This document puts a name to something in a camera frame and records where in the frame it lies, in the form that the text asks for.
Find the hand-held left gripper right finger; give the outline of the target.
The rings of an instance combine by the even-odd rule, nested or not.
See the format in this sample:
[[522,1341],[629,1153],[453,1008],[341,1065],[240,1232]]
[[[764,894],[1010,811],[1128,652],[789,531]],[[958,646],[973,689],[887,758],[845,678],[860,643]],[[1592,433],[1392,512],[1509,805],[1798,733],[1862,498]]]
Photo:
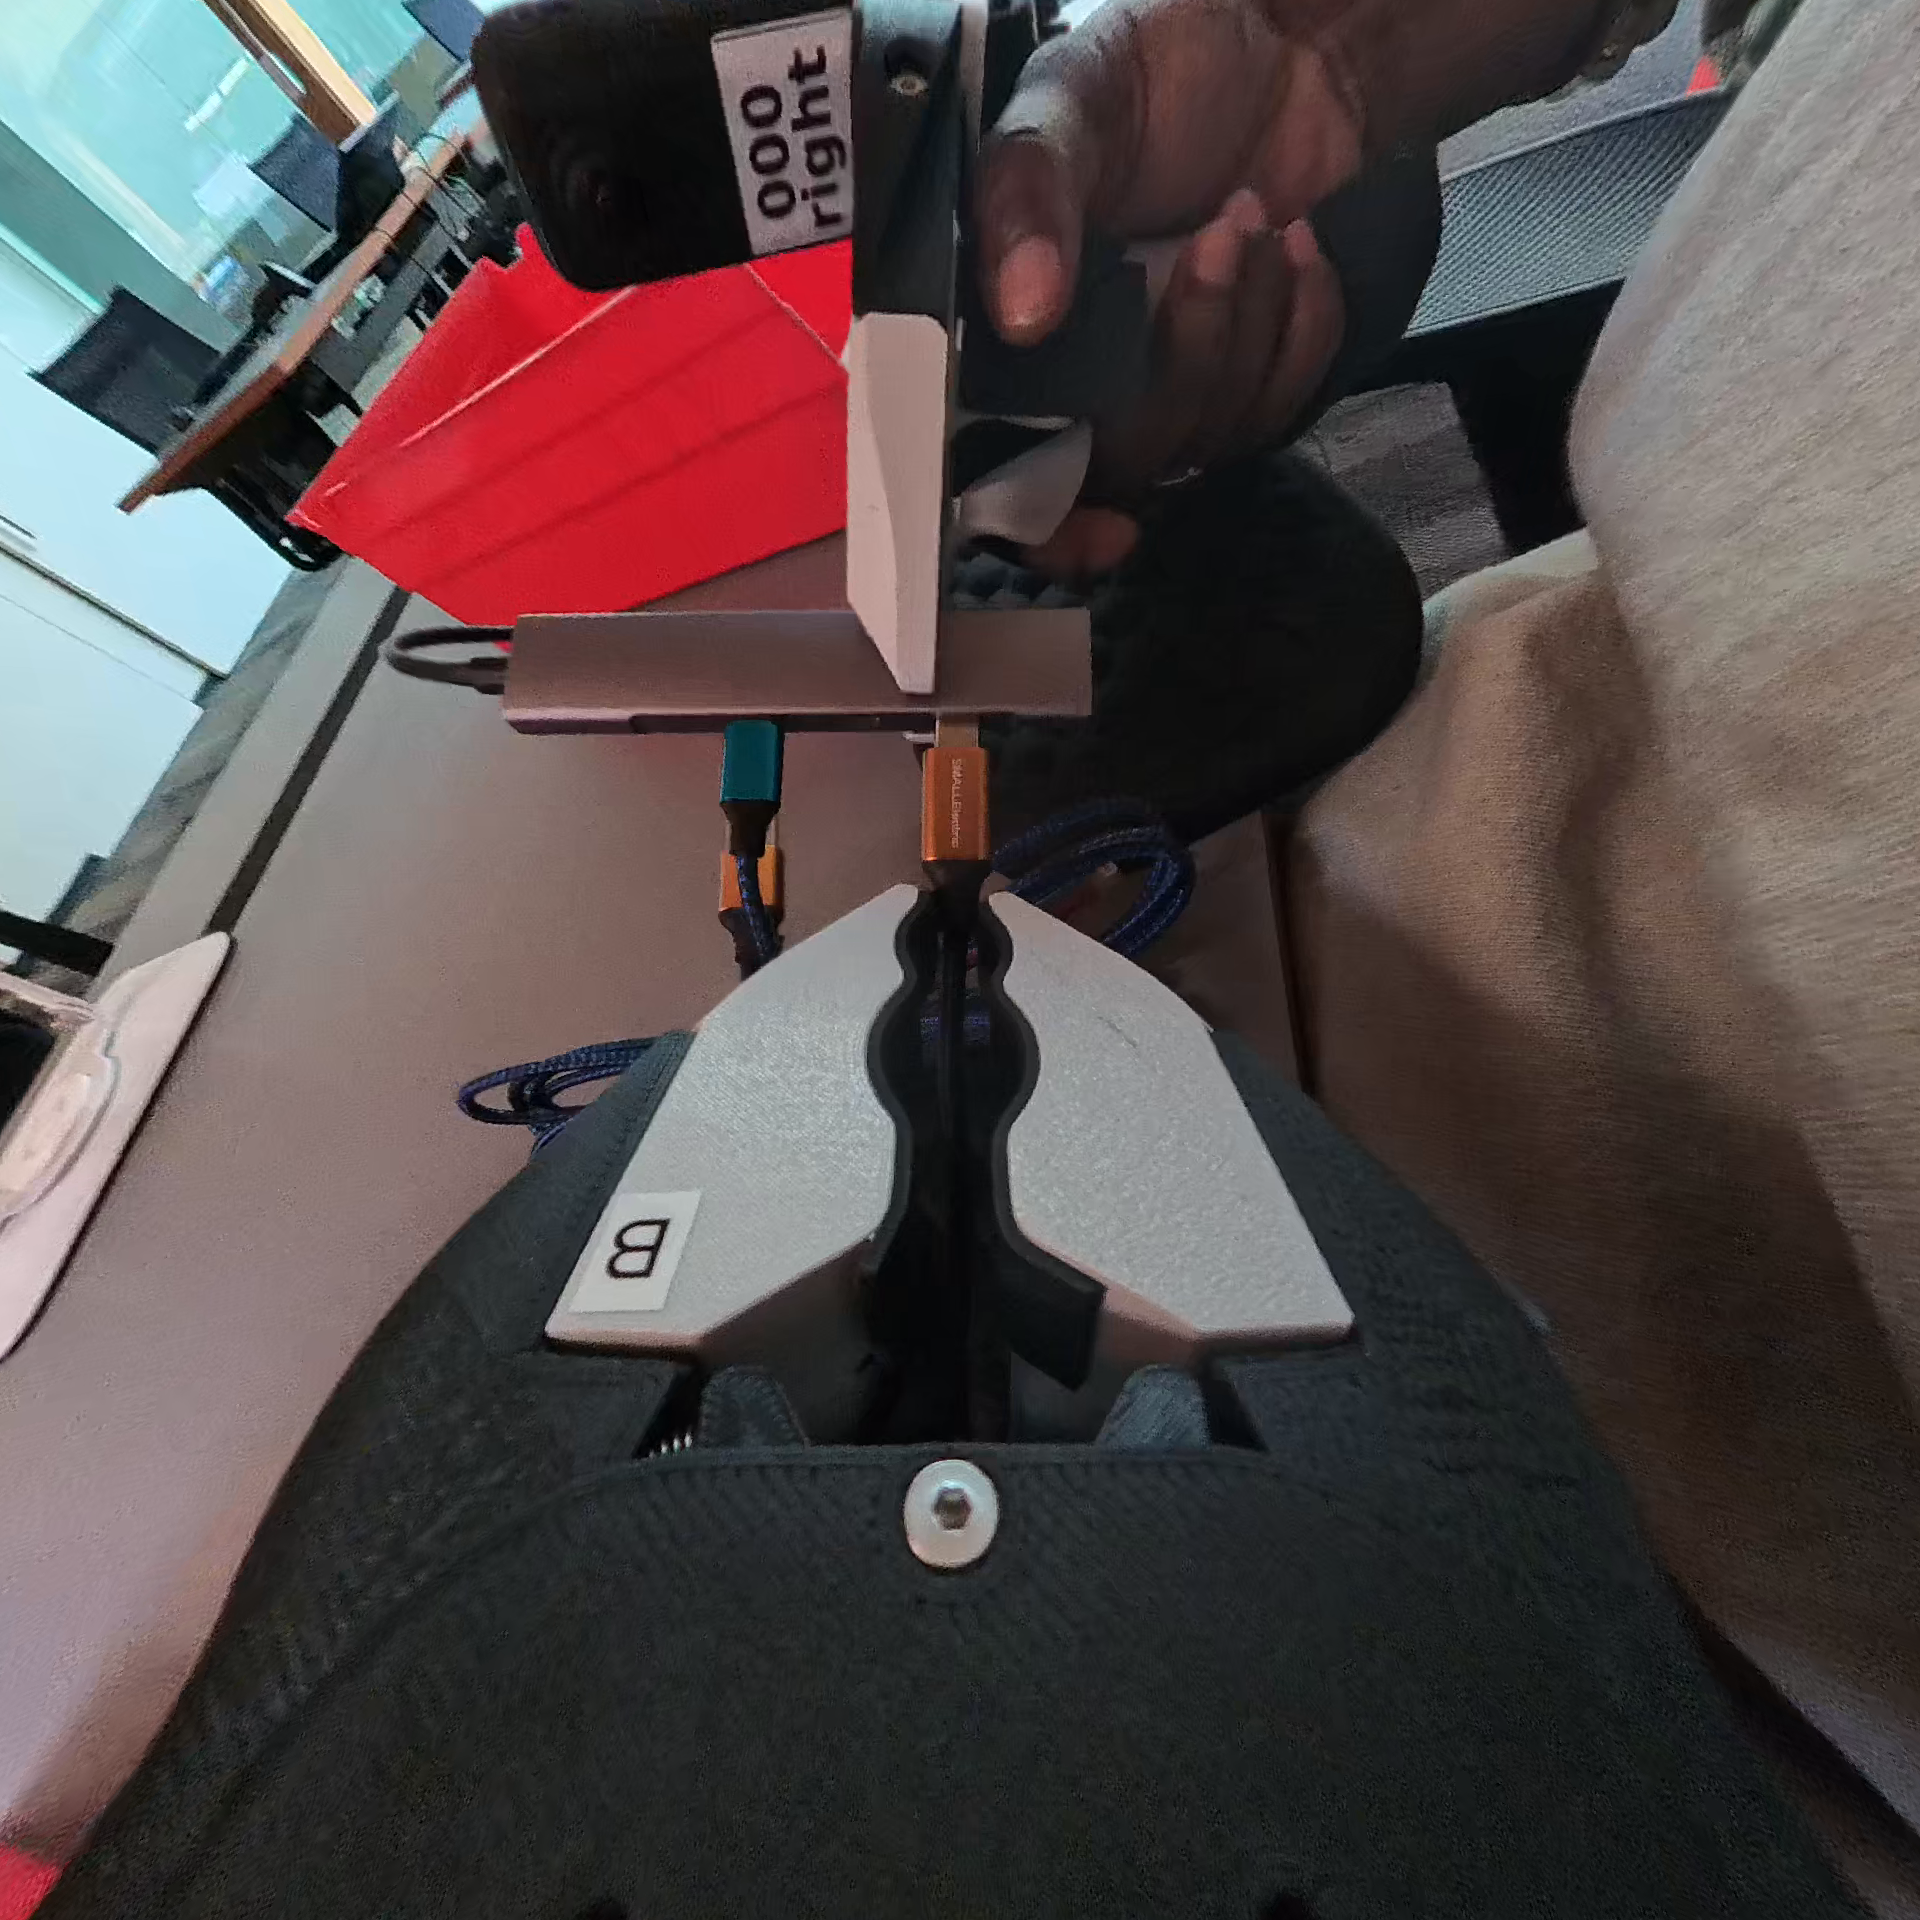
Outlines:
[[1208,1025],[1085,932],[1010,894],[1002,989],[1037,1049],[1005,1138],[1010,1224],[1101,1286],[1087,1376],[1012,1362],[1015,1428],[1098,1428],[1146,1365],[1328,1347],[1354,1310]]

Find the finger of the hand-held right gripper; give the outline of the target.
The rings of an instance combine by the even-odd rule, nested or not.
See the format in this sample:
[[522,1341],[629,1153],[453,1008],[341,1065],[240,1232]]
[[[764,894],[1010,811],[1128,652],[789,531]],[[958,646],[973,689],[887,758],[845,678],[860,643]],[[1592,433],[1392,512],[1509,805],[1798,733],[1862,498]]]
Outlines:
[[847,605],[907,696],[938,685],[943,608],[951,337],[927,316],[852,320]]

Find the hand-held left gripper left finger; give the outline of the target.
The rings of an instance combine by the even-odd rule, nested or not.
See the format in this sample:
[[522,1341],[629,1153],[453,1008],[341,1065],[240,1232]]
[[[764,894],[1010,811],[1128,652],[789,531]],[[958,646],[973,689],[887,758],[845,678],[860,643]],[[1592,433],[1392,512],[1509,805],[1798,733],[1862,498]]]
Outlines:
[[847,1443],[878,1384],[856,1268],[895,1190],[869,1042],[904,980],[904,882],[786,952],[695,1032],[544,1332],[772,1376],[805,1434]]

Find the grey usb hub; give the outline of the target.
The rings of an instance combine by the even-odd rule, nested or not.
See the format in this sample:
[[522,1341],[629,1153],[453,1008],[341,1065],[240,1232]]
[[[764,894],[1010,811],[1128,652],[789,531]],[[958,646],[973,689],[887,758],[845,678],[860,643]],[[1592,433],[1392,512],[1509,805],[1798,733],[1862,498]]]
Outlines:
[[960,608],[930,692],[895,683],[847,608],[531,614],[499,696],[527,736],[784,731],[927,736],[941,721],[1085,717],[1085,608]]

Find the teal usb adapter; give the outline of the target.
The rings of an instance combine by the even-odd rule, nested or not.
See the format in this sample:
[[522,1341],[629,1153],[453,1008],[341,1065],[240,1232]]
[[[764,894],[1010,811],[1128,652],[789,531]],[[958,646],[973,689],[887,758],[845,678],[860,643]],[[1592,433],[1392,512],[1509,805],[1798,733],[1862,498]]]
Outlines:
[[736,721],[724,730],[719,806],[727,851],[759,861],[782,809],[784,731],[771,717]]

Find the person's right hand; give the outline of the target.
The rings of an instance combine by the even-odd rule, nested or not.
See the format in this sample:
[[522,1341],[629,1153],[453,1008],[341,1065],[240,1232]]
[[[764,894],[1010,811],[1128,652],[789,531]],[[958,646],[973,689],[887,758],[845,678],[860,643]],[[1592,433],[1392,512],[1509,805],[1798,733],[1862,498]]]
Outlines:
[[1374,161],[1554,93],[1618,5],[1104,5],[1040,49],[983,146],[976,273],[1007,346],[1058,324],[1087,233],[1176,238],[1143,395],[1095,429],[1087,481],[1021,562],[1119,565],[1159,484],[1282,445],[1322,401],[1346,297],[1309,214]]

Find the red plastic bin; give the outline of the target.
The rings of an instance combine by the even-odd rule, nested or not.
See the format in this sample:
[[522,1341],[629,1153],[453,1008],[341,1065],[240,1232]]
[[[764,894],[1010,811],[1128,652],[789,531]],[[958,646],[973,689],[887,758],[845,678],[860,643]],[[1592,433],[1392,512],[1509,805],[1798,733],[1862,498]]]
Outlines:
[[514,238],[291,525],[468,627],[645,608],[845,531],[851,242],[594,294]]

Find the wooden-edged office desk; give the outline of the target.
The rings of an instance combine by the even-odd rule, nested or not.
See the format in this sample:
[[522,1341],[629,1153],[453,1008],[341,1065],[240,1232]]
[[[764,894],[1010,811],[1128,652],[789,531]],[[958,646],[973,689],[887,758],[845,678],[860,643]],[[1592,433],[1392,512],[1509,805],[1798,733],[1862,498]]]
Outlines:
[[211,395],[186,406],[117,510],[205,494],[288,568],[336,562],[341,550],[298,517],[300,504],[355,433],[400,332],[424,332],[468,275],[482,219],[476,182],[492,161],[480,125],[429,136],[368,236],[278,305]]

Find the black honeycomb wrist rest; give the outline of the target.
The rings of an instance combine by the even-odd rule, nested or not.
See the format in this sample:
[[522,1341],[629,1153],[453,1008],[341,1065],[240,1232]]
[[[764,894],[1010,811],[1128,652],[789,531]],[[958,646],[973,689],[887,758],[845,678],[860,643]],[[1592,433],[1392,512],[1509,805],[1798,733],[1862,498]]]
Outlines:
[[1400,546],[1295,449],[1156,494],[1128,556],[1087,584],[979,546],[958,590],[965,608],[1090,613],[1090,717],[981,731],[1002,843],[1104,803],[1211,836],[1362,753],[1421,661]]

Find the person's beige clothing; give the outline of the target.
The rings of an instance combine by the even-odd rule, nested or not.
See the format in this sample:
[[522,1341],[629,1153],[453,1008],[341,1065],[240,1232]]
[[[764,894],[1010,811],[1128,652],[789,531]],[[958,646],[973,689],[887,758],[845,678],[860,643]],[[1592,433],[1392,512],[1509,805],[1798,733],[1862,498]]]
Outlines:
[[1916,1916],[1918,13],[1802,5],[1293,841],[1333,1118],[1547,1324],[1874,1916]]

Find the white monitor stand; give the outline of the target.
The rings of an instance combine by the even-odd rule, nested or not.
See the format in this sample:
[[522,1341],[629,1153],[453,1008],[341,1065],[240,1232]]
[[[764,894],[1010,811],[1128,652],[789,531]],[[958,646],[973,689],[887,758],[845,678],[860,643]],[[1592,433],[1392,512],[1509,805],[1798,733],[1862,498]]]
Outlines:
[[3,1356],[52,1296],[230,948],[208,932],[92,996],[5,974]]

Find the black mesh office chair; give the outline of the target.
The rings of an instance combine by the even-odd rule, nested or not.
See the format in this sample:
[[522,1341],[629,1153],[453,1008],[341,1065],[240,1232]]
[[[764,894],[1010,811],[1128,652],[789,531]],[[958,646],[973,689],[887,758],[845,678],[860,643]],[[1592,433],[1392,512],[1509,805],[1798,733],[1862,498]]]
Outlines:
[[1443,182],[1443,246],[1378,384],[1444,387],[1518,556],[1570,536],[1576,387],[1626,276],[1731,106],[1620,113]]

